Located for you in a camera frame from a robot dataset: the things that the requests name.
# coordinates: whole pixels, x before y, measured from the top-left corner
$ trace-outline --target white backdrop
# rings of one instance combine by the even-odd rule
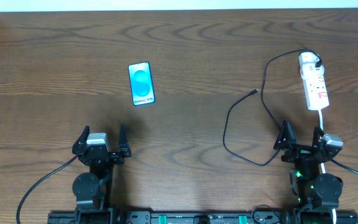
[[[0,0],[0,12],[358,7],[358,0]]]

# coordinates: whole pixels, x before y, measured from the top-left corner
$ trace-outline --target power outlet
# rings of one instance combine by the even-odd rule
[[[318,60],[311,52],[299,56],[300,73],[309,110],[321,110],[329,106],[324,66],[316,68],[315,64]]]

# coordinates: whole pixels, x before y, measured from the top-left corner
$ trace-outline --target wooden table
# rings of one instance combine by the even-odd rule
[[[73,157],[85,125],[117,149],[124,123],[133,157],[114,169],[112,203],[158,210],[252,210],[297,203],[292,164],[255,167],[222,146],[226,113],[262,85],[272,57],[307,47],[326,68],[325,130],[339,135],[337,160],[358,170],[358,9],[0,13],[0,223],[14,223],[29,187]],[[297,54],[268,70],[265,102],[310,144],[318,114],[306,107]],[[132,105],[127,66],[150,62],[156,102]],[[257,162],[278,130],[251,96],[234,108],[227,146]],[[358,176],[344,181],[340,210],[358,212]],[[26,200],[23,223],[73,210],[75,161]]]

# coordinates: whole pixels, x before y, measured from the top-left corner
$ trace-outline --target wood grain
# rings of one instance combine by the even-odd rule
[[[114,169],[112,203],[158,210],[252,210],[297,203],[279,158],[263,168],[228,154],[228,108],[262,84],[266,62],[307,47],[326,67],[327,132],[345,146],[337,160],[358,170],[358,9],[48,12],[0,14],[0,223],[41,176],[69,160],[85,125],[116,149],[124,123],[133,158]],[[152,66],[156,103],[134,107],[127,66]],[[265,102],[310,143],[297,55],[274,62]],[[273,154],[278,131],[260,95],[231,114],[227,146],[257,162]],[[344,189],[340,210],[358,212],[358,177],[331,163]],[[73,210],[78,161],[39,185],[23,223]]]

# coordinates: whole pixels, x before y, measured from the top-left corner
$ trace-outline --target phone screen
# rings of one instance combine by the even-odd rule
[[[135,106],[155,102],[152,72],[148,62],[128,66],[132,100]]]

